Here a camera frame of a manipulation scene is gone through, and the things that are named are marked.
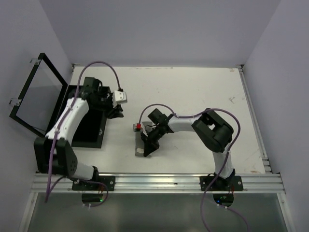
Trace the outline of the grey and cream sock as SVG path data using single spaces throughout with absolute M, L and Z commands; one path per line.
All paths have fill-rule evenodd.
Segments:
M 144 130 L 141 132 L 135 132 L 135 156 L 137 157 L 144 157 L 143 156 L 143 138 L 146 138 L 145 128 L 146 127 L 153 127 L 153 123 L 151 121 L 142 121 L 141 122 L 144 126 Z

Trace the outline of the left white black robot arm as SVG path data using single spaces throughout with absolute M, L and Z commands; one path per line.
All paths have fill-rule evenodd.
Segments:
M 83 180 L 91 190 L 100 184 L 98 169 L 78 161 L 73 148 L 73 137 L 89 111 L 100 113 L 105 119 L 122 118 L 121 105 L 127 102 L 123 89 L 111 91 L 94 77 L 87 77 L 81 87 L 72 91 L 66 106 L 44 137 L 34 141 L 38 171 L 48 175 L 62 175 L 71 180 Z

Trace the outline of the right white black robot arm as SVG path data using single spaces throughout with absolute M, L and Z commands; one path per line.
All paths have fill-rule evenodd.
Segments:
M 168 133 L 195 132 L 212 152 L 215 164 L 214 177 L 203 177 L 201 182 L 210 185 L 210 190 L 228 190 L 235 175 L 229 151 L 234 129 L 222 117 L 214 111 L 202 113 L 199 117 L 167 116 L 154 109 L 148 118 L 150 122 L 136 125 L 141 141 L 136 155 L 149 157 L 159 149 L 159 140 Z

